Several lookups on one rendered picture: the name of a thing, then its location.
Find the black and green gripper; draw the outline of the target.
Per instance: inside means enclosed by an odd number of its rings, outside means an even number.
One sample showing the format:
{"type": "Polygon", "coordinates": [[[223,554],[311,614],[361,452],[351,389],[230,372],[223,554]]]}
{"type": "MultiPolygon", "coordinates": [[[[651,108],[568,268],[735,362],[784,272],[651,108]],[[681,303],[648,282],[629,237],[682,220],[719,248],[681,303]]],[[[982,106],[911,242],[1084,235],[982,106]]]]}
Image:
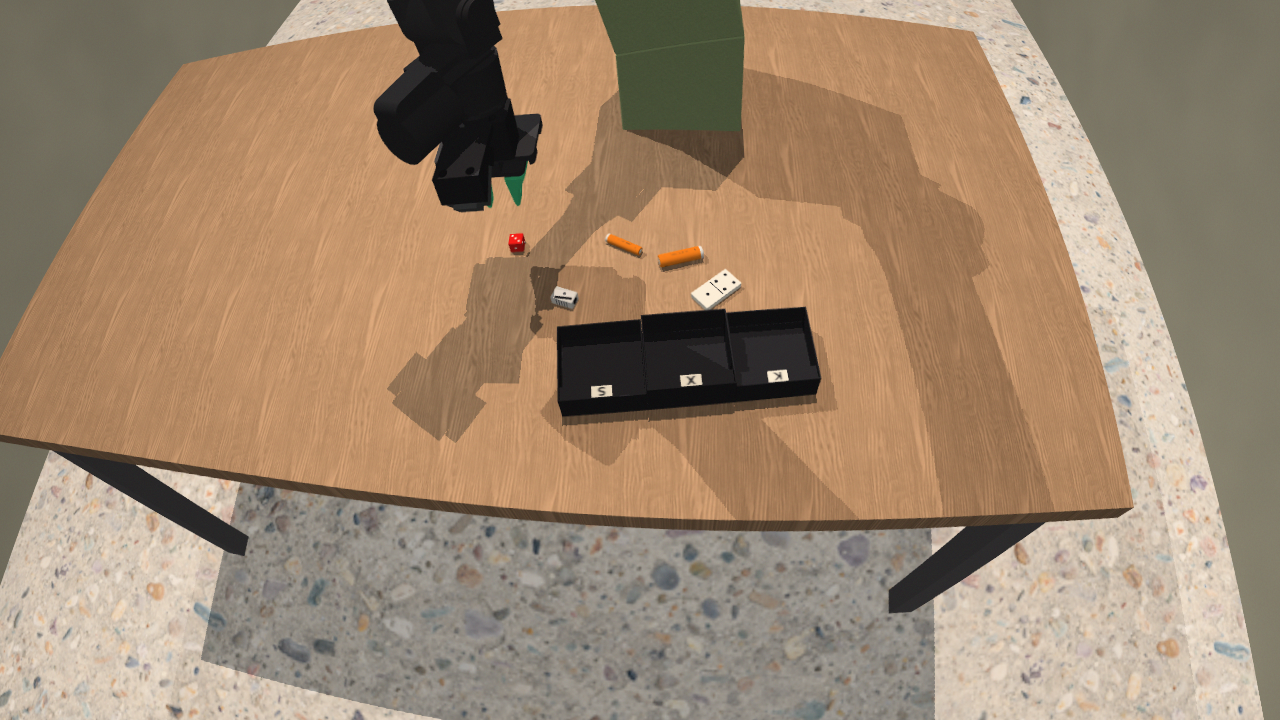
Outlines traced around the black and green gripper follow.
{"type": "MultiPolygon", "coordinates": [[[[504,100],[500,100],[500,102],[498,102],[497,106],[490,108],[486,111],[479,113],[480,117],[465,115],[465,120],[477,120],[483,119],[484,117],[492,115],[504,105],[507,99],[508,96],[506,92],[504,100]]],[[[504,177],[506,184],[509,190],[512,199],[515,200],[515,204],[520,206],[522,199],[522,184],[527,164],[532,165],[538,158],[538,137],[539,135],[541,135],[543,124],[540,114],[515,115],[515,120],[518,128],[518,145],[516,149],[515,159],[494,161],[494,167],[492,167],[492,178],[504,177]]]]}

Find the white domino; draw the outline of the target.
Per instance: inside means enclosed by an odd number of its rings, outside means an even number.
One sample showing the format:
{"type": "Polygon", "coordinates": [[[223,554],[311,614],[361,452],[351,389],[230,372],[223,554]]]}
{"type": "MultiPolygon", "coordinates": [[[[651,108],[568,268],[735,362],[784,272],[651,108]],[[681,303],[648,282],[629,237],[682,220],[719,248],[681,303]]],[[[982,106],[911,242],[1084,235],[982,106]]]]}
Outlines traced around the white domino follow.
{"type": "Polygon", "coordinates": [[[721,304],[722,300],[740,287],[741,282],[724,269],[705,284],[692,291],[691,297],[705,310],[721,304]]]}

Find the black rack of three bins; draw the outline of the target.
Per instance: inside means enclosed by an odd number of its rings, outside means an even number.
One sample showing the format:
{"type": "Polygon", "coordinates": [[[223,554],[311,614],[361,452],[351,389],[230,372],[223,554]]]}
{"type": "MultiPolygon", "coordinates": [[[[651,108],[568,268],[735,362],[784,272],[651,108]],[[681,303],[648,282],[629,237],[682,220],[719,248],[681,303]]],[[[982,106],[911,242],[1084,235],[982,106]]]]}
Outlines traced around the black rack of three bins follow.
{"type": "Polygon", "coordinates": [[[819,384],[806,307],[557,327],[562,416],[817,395],[819,384]]]}

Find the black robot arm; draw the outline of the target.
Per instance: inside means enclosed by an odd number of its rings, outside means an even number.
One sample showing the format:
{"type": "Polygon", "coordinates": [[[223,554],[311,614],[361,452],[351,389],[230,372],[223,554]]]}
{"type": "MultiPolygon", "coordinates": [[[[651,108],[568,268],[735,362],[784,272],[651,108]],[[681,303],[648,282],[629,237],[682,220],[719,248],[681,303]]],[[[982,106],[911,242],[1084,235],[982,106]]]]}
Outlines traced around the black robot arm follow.
{"type": "Polygon", "coordinates": [[[433,176],[442,205],[454,211],[484,211],[492,205],[494,161],[513,160],[518,145],[509,97],[492,115],[465,120],[465,115],[480,117],[506,97],[494,46],[502,40],[494,1],[387,3],[420,56],[374,102],[378,133],[387,149],[410,165],[443,143],[433,176]]]}

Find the orange aaa battery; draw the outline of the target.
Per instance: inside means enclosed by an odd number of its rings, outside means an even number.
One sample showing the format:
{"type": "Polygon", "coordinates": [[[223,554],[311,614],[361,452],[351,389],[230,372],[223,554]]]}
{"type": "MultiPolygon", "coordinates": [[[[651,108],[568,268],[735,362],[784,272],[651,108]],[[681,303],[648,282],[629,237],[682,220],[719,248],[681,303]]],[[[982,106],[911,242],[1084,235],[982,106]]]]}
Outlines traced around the orange aaa battery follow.
{"type": "Polygon", "coordinates": [[[620,237],[617,237],[614,234],[607,234],[605,236],[605,242],[607,243],[612,243],[612,245],[614,245],[614,246],[617,246],[620,249],[625,249],[628,252],[634,252],[637,256],[643,252],[643,247],[637,246],[636,243],[631,243],[631,242],[628,242],[626,240],[621,240],[620,237]]]}

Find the orange aa battery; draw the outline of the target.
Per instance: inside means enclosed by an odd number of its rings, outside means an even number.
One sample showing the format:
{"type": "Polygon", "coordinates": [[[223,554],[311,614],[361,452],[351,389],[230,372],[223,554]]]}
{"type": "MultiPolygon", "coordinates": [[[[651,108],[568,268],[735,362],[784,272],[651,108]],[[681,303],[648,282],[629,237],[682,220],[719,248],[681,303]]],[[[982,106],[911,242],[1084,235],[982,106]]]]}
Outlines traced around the orange aa battery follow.
{"type": "Polygon", "coordinates": [[[675,252],[666,252],[658,255],[658,263],[662,266],[671,266],[680,263],[689,263],[704,258],[704,251],[701,246],[692,249],[684,249],[675,252]]]}

